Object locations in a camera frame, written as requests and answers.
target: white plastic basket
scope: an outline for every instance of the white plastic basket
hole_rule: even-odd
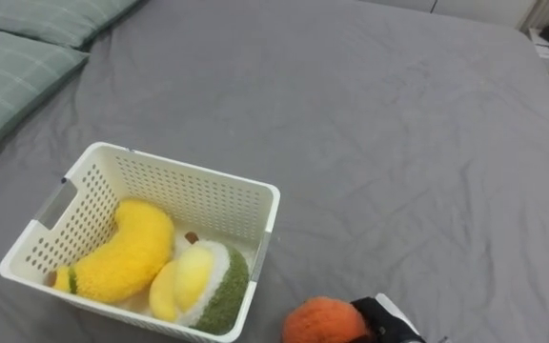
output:
[[[45,286],[49,272],[77,261],[113,233],[118,201],[139,197],[165,209],[177,241],[192,230],[232,244],[245,256],[250,282],[229,333],[213,335],[164,322],[134,309],[105,305]],[[276,187],[95,143],[75,162],[57,191],[23,230],[0,264],[3,277],[58,296],[85,310],[194,342],[233,342],[245,323],[268,248],[279,202]]]

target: plush banana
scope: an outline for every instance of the plush banana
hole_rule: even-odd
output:
[[[51,275],[55,289],[114,303],[150,285],[170,258],[172,220],[138,199],[122,200],[114,220],[117,233],[109,242]]]
[[[237,249],[200,240],[152,282],[152,315],[205,333],[227,333],[248,283],[247,262]]]

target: white wall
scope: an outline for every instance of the white wall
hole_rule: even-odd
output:
[[[535,3],[536,0],[438,0],[434,13],[516,28]]]

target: mattress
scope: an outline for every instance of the mattress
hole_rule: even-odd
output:
[[[342,0],[152,0],[0,146],[0,260],[106,141],[277,185],[240,342],[386,293],[429,342],[549,342],[549,76],[520,33]],[[171,342],[0,277],[0,342]]]

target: green checkered pillow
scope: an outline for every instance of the green checkered pillow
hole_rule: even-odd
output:
[[[0,30],[79,48],[140,0],[0,0]]]
[[[0,32],[0,139],[86,57],[79,51]]]

